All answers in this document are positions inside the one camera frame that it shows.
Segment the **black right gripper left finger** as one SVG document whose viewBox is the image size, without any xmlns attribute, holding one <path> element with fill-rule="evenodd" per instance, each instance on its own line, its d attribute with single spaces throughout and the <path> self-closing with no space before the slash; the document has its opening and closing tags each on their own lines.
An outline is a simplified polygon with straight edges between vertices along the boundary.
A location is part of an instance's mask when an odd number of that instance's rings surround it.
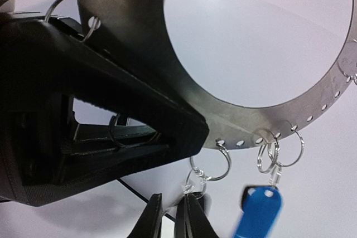
<svg viewBox="0 0 357 238">
<path fill-rule="evenodd" d="M 151 196 L 133 228 L 134 238 L 159 238 L 162 227 L 162 194 Z"/>
</svg>

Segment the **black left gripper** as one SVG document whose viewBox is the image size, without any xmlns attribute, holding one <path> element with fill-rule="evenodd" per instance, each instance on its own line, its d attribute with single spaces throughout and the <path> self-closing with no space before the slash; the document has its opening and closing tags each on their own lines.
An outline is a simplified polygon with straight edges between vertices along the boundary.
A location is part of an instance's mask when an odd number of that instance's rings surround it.
<svg viewBox="0 0 357 238">
<path fill-rule="evenodd" d="M 1 114 L 1 199 L 41 207 L 167 163 L 168 149 L 65 156 L 62 142 L 76 124 L 74 99 L 50 96 L 33 111 Z"/>
</svg>

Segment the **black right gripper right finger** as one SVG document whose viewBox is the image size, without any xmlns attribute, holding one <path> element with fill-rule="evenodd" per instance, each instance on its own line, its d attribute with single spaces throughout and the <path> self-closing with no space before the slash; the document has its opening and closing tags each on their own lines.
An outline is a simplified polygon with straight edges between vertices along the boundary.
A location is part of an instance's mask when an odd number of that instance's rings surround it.
<svg viewBox="0 0 357 238">
<path fill-rule="evenodd" d="M 179 201 L 175 237 L 214 237 L 214 230 L 196 197 L 189 193 Z"/>
</svg>

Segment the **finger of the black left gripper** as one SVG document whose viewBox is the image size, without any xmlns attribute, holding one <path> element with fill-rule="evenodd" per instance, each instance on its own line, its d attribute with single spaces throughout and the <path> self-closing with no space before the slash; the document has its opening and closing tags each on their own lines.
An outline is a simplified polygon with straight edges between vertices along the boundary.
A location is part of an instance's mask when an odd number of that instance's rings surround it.
<svg viewBox="0 0 357 238">
<path fill-rule="evenodd" d="M 170 87 L 131 72 L 40 20 L 1 24 L 1 113 L 38 112 L 55 94 L 126 113 L 165 135 L 180 156 L 196 155 L 209 130 Z"/>
<path fill-rule="evenodd" d="M 62 142 L 65 156 L 97 156 L 136 149 L 168 149 L 170 140 L 148 125 L 76 124 Z"/>
</svg>

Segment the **blue key tag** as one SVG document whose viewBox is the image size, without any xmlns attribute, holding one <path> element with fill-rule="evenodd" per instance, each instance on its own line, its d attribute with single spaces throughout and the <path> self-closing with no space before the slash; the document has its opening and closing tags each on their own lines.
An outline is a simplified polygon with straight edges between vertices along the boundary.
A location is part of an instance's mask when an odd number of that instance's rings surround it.
<svg viewBox="0 0 357 238">
<path fill-rule="evenodd" d="M 232 237 L 267 237 L 283 206 L 277 187 L 282 167 L 275 166 L 267 185 L 245 186 L 242 198 L 242 216 Z"/>
</svg>

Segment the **perforated metal key ring disc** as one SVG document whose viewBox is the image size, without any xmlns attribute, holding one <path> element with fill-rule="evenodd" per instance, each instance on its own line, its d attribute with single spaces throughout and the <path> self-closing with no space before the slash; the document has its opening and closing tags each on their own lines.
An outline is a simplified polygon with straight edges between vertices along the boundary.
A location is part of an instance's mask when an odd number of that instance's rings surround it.
<svg viewBox="0 0 357 238">
<path fill-rule="evenodd" d="M 348 34 L 328 72 L 310 89 L 287 102 L 249 108 L 220 100 L 185 70 L 169 38 L 163 0 L 77 0 L 85 40 L 147 81 L 167 85 L 204 116 L 206 148 L 224 141 L 228 149 L 252 148 L 285 138 L 319 118 L 356 79 L 356 11 Z"/>
</svg>

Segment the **black key tag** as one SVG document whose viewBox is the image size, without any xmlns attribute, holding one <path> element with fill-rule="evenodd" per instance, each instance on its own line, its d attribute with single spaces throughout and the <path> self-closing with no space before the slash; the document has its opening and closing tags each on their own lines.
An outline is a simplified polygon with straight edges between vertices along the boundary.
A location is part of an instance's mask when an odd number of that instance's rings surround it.
<svg viewBox="0 0 357 238">
<path fill-rule="evenodd" d="M 205 215 L 209 214 L 212 202 L 210 195 L 206 192 L 207 183 L 207 180 L 202 177 L 194 175 L 194 177 L 192 178 L 192 172 L 190 172 L 187 175 L 183 186 L 183 193 L 193 194 L 198 200 Z"/>
</svg>

